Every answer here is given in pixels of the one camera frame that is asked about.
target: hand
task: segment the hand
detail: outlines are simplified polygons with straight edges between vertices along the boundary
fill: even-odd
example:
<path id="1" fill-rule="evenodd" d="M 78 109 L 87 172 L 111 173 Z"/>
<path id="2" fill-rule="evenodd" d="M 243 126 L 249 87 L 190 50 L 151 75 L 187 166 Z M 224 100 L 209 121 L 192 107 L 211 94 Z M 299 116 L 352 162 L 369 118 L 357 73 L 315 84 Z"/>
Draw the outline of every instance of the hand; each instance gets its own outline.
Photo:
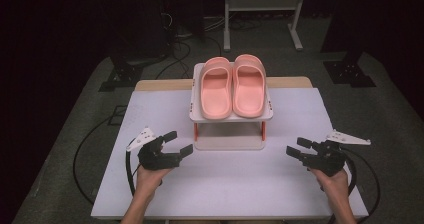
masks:
<path id="1" fill-rule="evenodd" d="M 331 210 L 336 216 L 337 222 L 356 223 L 349 204 L 348 178 L 344 169 L 329 177 L 320 170 L 309 168 L 317 177 L 318 183 L 327 195 Z"/>
<path id="2" fill-rule="evenodd" d="M 162 178 L 171 170 L 151 171 L 144 169 L 143 166 L 138 168 L 135 193 L 121 223 L 143 223 L 144 213 L 153 199 L 156 188 L 160 185 Z"/>

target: person's arm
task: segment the person's arm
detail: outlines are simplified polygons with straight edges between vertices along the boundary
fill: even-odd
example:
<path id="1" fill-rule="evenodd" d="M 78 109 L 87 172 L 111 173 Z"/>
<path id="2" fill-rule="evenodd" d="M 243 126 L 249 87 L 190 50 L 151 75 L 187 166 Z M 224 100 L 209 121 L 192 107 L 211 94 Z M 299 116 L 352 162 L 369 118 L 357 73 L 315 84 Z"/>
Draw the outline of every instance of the person's arm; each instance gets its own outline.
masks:
<path id="1" fill-rule="evenodd" d="M 144 213 L 150 201 L 153 199 L 156 188 L 160 185 L 162 178 L 171 170 L 172 169 L 150 171 L 144 169 L 142 166 L 138 168 L 134 197 L 121 223 L 143 223 Z"/>
<path id="2" fill-rule="evenodd" d="M 332 177 L 328 177 L 322 171 L 310 169 L 317 177 L 319 184 L 328 197 L 330 208 L 333 211 L 338 224 L 356 224 L 349 203 L 348 178 L 344 169 Z"/>

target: white tabletop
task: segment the white tabletop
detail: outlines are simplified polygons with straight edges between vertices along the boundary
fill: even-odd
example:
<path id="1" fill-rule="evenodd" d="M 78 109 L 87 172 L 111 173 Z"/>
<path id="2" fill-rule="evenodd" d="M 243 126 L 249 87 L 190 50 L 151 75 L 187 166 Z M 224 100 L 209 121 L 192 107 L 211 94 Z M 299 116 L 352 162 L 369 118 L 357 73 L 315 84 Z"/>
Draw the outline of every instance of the white tabletop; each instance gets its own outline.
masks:
<path id="1" fill-rule="evenodd" d="M 332 131 L 316 88 L 269 89 L 274 109 L 262 150 L 200 151 L 183 159 L 163 180 L 150 203 L 151 219 L 290 219 L 330 216 L 325 194 L 301 162 L 285 154 L 297 137 L 324 141 Z M 131 201 L 125 148 L 149 126 L 156 135 L 177 131 L 163 152 L 193 143 L 191 91 L 137 91 L 132 94 L 91 215 L 120 219 Z M 131 155 L 138 163 L 138 149 Z M 355 216 L 368 215 L 358 190 L 350 195 Z"/>

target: gray carpet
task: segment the gray carpet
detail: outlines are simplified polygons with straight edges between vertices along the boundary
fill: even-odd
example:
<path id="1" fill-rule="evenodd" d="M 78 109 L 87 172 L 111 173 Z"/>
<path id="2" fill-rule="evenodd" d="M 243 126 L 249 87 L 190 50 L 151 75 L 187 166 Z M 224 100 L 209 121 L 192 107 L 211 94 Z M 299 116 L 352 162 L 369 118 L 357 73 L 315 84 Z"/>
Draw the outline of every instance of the gray carpet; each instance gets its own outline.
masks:
<path id="1" fill-rule="evenodd" d="M 306 76 L 319 88 L 333 127 L 370 139 L 368 147 L 348 147 L 360 153 L 376 171 L 381 184 L 381 202 L 365 223 L 424 223 L 424 126 L 407 100 L 391 82 L 383 65 L 363 54 L 362 70 L 377 87 L 351 88 L 332 83 L 322 62 L 339 60 L 344 53 L 321 54 L 330 19 L 301 18 L 299 37 L 304 50 L 294 49 L 286 24 L 289 20 L 254 21 L 258 28 L 231 32 L 231 52 L 222 52 L 230 61 L 248 53 L 259 57 L 268 76 Z M 222 51 L 222 31 L 183 40 L 190 53 L 183 60 L 192 77 L 193 67 Z M 175 45 L 176 57 L 188 52 L 185 45 Z M 146 67 L 141 79 L 155 79 L 160 71 L 174 62 L 173 57 Z M 118 105 L 128 104 L 132 87 L 113 92 L 98 92 L 107 80 L 112 63 L 99 63 L 87 82 L 59 134 L 43 169 L 28 193 L 14 223 L 116 223 L 90 217 L 92 205 L 79 192 L 72 172 L 74 156 L 80 143 L 94 127 L 110 116 Z M 180 63 L 163 72 L 159 79 L 187 78 Z M 79 149 L 76 175 L 82 190 L 95 199 L 119 126 L 100 124 Z M 353 157 L 358 168 L 358 187 L 370 210 L 376 199 L 376 185 L 368 168 Z M 326 223 L 327 220 L 287 220 L 287 223 Z"/>

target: slipper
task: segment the slipper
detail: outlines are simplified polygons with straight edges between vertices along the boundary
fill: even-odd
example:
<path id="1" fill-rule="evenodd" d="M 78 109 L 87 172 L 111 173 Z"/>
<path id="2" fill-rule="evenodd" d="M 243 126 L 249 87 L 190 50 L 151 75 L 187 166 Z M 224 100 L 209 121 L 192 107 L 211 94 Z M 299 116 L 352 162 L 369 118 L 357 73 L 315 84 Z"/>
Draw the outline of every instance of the slipper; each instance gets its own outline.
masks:
<path id="1" fill-rule="evenodd" d="M 242 117 L 262 115 L 265 99 L 265 68 L 255 56 L 244 54 L 233 66 L 233 111 Z"/>
<path id="2" fill-rule="evenodd" d="M 206 119 L 224 119 L 232 113 L 232 72 L 228 59 L 209 59 L 200 71 L 200 102 Z"/>

